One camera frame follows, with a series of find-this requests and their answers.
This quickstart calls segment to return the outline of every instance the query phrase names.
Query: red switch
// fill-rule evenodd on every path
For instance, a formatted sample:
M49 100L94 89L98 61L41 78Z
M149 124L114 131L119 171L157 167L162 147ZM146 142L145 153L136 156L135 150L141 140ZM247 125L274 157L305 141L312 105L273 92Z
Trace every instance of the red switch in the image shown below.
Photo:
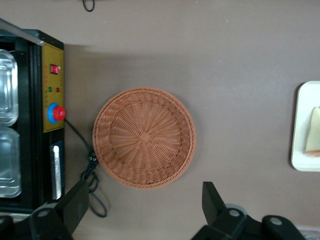
M56 106L52 111L52 116L56 121L62 121L65 119L66 110L63 106Z
M58 74L59 71L60 71L59 66L54 65L54 64L51 64L51 65L50 65L50 73L51 73L51 74Z

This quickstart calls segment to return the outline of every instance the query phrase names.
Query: black cable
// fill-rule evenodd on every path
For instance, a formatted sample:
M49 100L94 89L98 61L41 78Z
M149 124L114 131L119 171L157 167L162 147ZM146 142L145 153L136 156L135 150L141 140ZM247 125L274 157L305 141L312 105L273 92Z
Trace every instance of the black cable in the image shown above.
M80 137L82 142L84 143L87 152L88 152L88 167L86 170L81 174L81 179L83 181L86 181L89 186L89 194L100 204L100 206L103 208L103 214L98 213L94 207L91 204L91 201L89 201L89 207L91 211L97 215L100 218L105 218L108 215L107 207L104 205L104 203L98 198L98 196L95 194L95 191L98 189L100 180L95 173L95 169L99 163L97 156L95 152L90 148L89 144L85 140L85 138L80 134L80 132L67 120L64 119L64 121L69 125L69 127Z
M85 138L80 134L80 132L71 124L71 122L69 122L66 118L64 119L64 121L69 125L69 127L79 136L79 138L82 140L82 142L84 143L86 150L88 153L90 153L92 151L91 147L89 146L89 144L87 143L87 141L85 140Z
M91 8L91 9L88 9L88 8L87 8L85 1L86 1L86 0L82 0L84 9L85 9L87 12L89 12L89 13L92 12L92 11L95 9L95 7L96 7L96 0L92 0L92 8Z

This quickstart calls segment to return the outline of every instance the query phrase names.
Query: metal tray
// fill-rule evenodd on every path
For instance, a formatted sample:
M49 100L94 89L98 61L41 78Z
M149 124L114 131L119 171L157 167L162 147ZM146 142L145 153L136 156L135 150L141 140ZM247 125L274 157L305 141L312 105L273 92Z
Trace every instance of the metal tray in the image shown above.
M21 193L19 152L19 134L10 127L0 127L0 198Z
M18 118L18 67L12 54L0 49L0 127Z

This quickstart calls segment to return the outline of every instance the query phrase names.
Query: white tray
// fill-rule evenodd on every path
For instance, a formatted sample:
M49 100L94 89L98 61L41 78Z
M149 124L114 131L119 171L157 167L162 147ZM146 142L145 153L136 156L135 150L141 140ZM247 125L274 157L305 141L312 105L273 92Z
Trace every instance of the white tray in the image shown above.
M305 154L312 112L314 107L319 106L320 81L304 83L298 91L296 101L291 154L292 165L299 171L320 172L320 157Z

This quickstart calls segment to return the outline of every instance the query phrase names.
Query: round wicker basket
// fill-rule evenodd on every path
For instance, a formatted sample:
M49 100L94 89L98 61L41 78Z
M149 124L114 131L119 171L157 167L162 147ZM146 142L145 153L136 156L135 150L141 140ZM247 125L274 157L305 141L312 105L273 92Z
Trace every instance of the round wicker basket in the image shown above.
M152 189L177 179L189 166L196 131L186 107L151 87L120 92L99 112L93 147L104 170L120 183Z

